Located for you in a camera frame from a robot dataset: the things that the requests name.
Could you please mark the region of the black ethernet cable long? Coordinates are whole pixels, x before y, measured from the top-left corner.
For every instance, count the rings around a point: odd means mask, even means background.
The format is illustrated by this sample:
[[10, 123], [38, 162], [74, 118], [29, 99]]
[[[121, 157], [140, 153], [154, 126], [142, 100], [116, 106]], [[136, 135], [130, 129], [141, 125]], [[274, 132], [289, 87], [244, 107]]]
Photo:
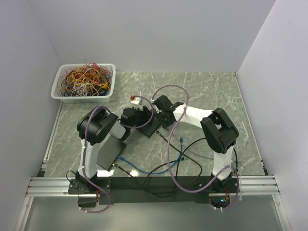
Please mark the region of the black ethernet cable long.
[[[193, 162], [200, 168], [198, 175], [194, 177], [179, 176], [180, 162], [186, 160]], [[185, 189], [192, 189], [193, 187], [196, 188], [197, 184], [204, 181], [204, 179], [206, 178], [205, 176], [202, 176], [203, 172], [202, 166], [197, 161], [191, 159], [188, 156], [178, 158], [177, 160], [171, 161], [170, 163], [171, 167], [176, 167], [175, 179], [179, 182], [185, 183], [185, 185], [183, 185], [183, 188]], [[134, 182], [136, 186], [143, 189], [146, 193], [149, 193], [155, 197], [169, 198], [183, 194], [184, 191], [182, 191], [178, 186], [176, 186], [176, 184], [173, 182], [171, 178], [168, 178], [166, 176], [161, 177], [161, 174], [168, 172], [167, 169], [162, 172], [156, 172], [158, 169], [166, 165], [167, 163], [164, 163], [154, 168], [151, 172], [145, 172], [145, 174], [147, 175], [145, 177], [136, 177], [133, 176], [128, 171], [124, 170], [118, 164], [113, 163], [113, 167], [116, 167], [120, 169], [122, 172], [124, 172], [128, 177], [130, 177], [130, 179]]]

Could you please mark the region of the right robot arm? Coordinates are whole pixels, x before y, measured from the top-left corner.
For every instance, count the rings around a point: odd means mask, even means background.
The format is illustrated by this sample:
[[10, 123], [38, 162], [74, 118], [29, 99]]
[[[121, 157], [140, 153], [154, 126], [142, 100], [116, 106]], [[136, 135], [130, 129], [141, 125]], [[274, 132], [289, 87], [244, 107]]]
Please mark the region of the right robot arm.
[[[188, 103], [173, 104], [163, 95], [153, 101], [158, 119], [164, 128], [172, 126], [167, 140], [167, 166], [174, 184], [186, 193], [199, 193], [212, 185], [217, 192], [224, 191], [232, 178], [232, 152], [239, 137], [239, 131], [222, 108], [213, 111], [188, 106]], [[212, 179], [200, 189], [188, 190], [182, 187], [172, 173], [169, 150], [172, 136], [180, 122], [203, 130], [208, 146], [214, 154]]]

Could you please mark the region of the black network switch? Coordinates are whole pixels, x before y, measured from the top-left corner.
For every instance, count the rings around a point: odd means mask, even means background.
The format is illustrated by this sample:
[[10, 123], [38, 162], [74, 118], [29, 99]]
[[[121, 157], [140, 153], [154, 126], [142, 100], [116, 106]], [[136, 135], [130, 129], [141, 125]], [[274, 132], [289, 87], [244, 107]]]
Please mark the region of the black network switch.
[[110, 171], [113, 163], [122, 154], [126, 144], [113, 136], [110, 136], [99, 149], [97, 164], [104, 170]]
[[155, 131], [161, 126], [156, 115], [153, 116], [151, 122], [142, 128], [138, 128], [137, 130], [142, 133], [145, 137], [150, 138]]

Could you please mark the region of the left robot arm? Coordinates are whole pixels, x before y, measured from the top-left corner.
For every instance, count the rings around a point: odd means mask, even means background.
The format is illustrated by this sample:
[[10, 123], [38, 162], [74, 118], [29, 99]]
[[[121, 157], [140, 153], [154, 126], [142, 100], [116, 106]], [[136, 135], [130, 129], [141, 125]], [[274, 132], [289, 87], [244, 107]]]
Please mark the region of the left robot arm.
[[125, 108], [121, 116], [101, 106], [94, 108], [77, 125], [82, 144], [81, 160], [75, 178], [69, 181], [69, 194], [90, 194], [96, 191], [97, 185], [105, 189], [97, 168], [111, 170], [126, 148], [125, 140], [132, 128], [150, 138], [159, 127], [154, 111], [146, 106]]

